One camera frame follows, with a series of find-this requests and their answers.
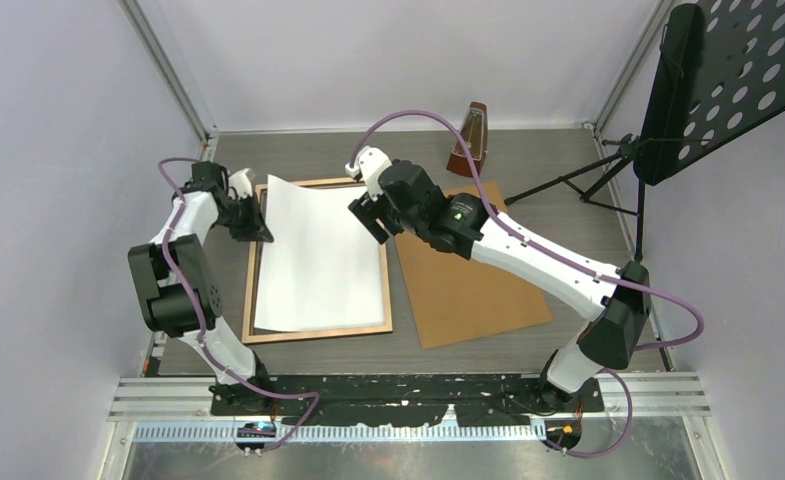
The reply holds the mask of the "brown cardboard backing board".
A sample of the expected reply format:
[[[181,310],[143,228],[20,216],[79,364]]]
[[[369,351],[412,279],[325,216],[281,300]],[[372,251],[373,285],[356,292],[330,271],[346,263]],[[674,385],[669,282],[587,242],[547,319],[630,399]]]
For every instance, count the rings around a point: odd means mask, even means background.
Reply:
[[[420,345],[433,349],[551,323],[544,292],[497,267],[395,237]]]

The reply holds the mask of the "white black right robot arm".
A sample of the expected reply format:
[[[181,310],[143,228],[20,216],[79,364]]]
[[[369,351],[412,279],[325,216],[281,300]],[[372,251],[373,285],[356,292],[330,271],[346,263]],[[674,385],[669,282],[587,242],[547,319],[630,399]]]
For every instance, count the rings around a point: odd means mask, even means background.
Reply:
[[[437,252],[497,267],[547,291],[585,320],[585,326],[548,359],[534,395],[548,410],[576,403],[588,379],[605,368],[626,368],[638,349],[649,317],[647,293],[618,281],[649,283],[635,261],[622,267],[594,262],[562,248],[513,221],[491,216],[482,200],[467,193],[445,195],[425,170],[375,151],[345,168],[366,191],[350,211],[379,242],[408,232]]]

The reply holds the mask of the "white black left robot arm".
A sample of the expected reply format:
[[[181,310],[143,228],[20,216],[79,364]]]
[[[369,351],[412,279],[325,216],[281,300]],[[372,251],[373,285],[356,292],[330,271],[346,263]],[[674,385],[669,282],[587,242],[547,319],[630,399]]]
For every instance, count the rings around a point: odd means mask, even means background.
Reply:
[[[192,161],[183,184],[171,182],[171,212],[159,232],[127,255],[143,320],[149,330],[191,347],[213,371],[210,391],[226,406],[266,412],[275,398],[260,358],[228,325],[216,277],[204,251],[215,227],[238,242],[273,235],[254,192],[254,173]]]

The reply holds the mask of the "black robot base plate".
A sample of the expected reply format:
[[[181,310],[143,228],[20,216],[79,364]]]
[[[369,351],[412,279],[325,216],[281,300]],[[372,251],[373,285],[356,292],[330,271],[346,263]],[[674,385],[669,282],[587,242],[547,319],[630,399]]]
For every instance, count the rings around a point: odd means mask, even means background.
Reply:
[[[215,416],[264,416],[304,426],[435,426],[452,412],[463,427],[522,425],[530,415],[599,413],[599,384],[572,397],[544,394],[536,375],[280,375],[264,383],[268,398],[241,385],[212,384]]]

